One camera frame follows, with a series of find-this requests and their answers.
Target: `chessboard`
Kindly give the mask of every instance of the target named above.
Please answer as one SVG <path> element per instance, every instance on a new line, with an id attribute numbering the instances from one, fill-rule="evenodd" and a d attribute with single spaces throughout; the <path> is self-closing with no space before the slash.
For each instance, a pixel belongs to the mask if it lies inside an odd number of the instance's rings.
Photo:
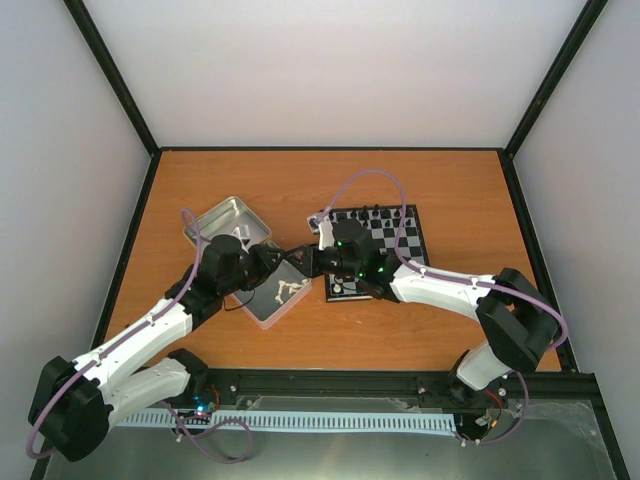
<path id="1" fill-rule="evenodd" d="M 371 231 L 373 241 L 381 253 L 395 253 L 393 246 L 400 226 L 401 208 L 401 205 L 382 207 L 365 205 L 360 208 L 335 208 L 329 212 L 329 215 L 334 225 L 348 218 L 357 218 L 362 226 Z M 418 209 L 415 205 L 407 205 L 405 230 L 400 237 L 399 247 L 404 258 L 429 265 Z M 325 275 L 325 292 L 327 302 L 372 298 L 358 285 L 357 278 L 336 278 L 334 275 Z"/>

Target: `black frame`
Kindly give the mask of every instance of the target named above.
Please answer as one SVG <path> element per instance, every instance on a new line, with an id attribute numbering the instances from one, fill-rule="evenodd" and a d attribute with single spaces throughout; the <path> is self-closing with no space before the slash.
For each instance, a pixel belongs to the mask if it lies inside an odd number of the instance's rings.
<path id="1" fill-rule="evenodd" d="M 136 204 L 125 244 L 118 261 L 114 277 L 107 294 L 104 309 L 98 323 L 92 348 L 103 343 L 111 314 L 131 255 L 133 244 L 142 220 L 155 173 L 161 161 L 162 152 L 173 150 L 492 150 L 496 151 L 502 165 L 504 179 L 511 196 L 513 208 L 529 256 L 538 289 L 551 305 L 558 308 L 549 273 L 542 256 L 535 230 L 529 215 L 522 188 L 518 180 L 514 158 L 533 128 L 544 106 L 562 76 L 595 24 L 607 0 L 587 0 L 562 48 L 549 68 L 538 91 L 520 120 L 509 143 L 505 148 L 414 148 L 414 147 L 158 147 L 153 135 L 144 121 L 142 113 L 129 92 L 107 46 L 102 40 L 89 11 L 82 0 L 64 0 L 70 14 L 82 32 L 89 48 L 111 84 L 116 96 L 127 113 L 140 140 L 151 157 L 149 168 Z M 541 372 L 525 376 L 531 398 L 569 399 L 591 402 L 604 438 L 609 457 L 618 478 L 630 478 L 622 454 L 615 438 L 598 383 L 593 374 L 579 373 L 573 350 L 569 341 L 558 349 L 561 372 Z M 345 396 L 345 397 L 389 397 L 405 398 L 424 407 L 443 408 L 453 413 L 478 411 L 461 409 L 438 397 L 419 394 L 421 385 L 442 382 L 447 372 L 389 372 L 389 371 L 308 371 L 308 370 L 250 370 L 216 369 L 210 370 L 212 382 L 218 386 L 224 403 L 235 403 L 238 396 L 259 395 L 282 396 Z M 501 380 L 508 392 L 515 395 L 522 389 L 514 378 Z M 44 476 L 46 461 L 39 461 L 32 479 Z"/>

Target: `wooden table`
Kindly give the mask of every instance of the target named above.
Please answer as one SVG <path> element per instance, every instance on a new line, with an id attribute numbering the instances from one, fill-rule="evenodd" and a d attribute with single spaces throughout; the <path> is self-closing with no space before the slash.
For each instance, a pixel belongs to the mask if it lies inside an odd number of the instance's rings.
<path id="1" fill-rule="evenodd" d="M 505 266 L 533 279 L 498 157 L 492 151 L 164 152 L 107 338 L 144 315 L 192 263 L 180 209 L 197 215 L 237 195 L 288 249 L 317 241 L 306 217 L 352 174 L 384 169 L 418 206 L 431 264 L 465 273 Z M 382 176 L 356 180 L 337 207 L 397 204 Z M 322 278 L 269 330 L 244 312 L 220 312 L 154 359 L 187 348 L 211 367 L 448 370 L 483 340 L 480 326 L 434 307 L 325 302 Z M 559 370 L 555 353 L 541 370 Z"/>

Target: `white wall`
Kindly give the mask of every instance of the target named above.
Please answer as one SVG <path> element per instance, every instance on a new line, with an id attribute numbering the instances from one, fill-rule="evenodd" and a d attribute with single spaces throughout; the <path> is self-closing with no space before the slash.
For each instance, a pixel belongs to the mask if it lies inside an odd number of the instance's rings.
<path id="1" fill-rule="evenodd" d="M 640 3 L 609 2 L 516 156 L 580 367 L 640 478 Z"/>
<path id="2" fill-rule="evenodd" d="M 160 145 L 507 144 L 585 0 L 88 0 Z"/>
<path id="3" fill-rule="evenodd" d="M 148 156 L 62 2 L 0 2 L 0 465 L 42 366 L 90 344 Z"/>

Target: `white cable tray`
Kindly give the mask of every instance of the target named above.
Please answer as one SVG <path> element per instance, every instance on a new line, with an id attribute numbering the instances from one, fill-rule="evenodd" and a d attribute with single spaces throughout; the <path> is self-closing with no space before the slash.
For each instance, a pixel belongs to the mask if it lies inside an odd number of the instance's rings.
<path id="1" fill-rule="evenodd" d="M 421 433 L 453 436 L 453 415 L 436 413 L 342 413 L 342 412 L 278 412 L 221 410 L 210 419 L 193 419 L 187 425 L 205 429 L 220 421 L 239 418 L 256 432 L 292 433 Z M 119 427 L 169 428 L 173 417 L 164 409 L 147 408 L 131 415 Z M 242 430 L 228 424 L 221 430 Z"/>

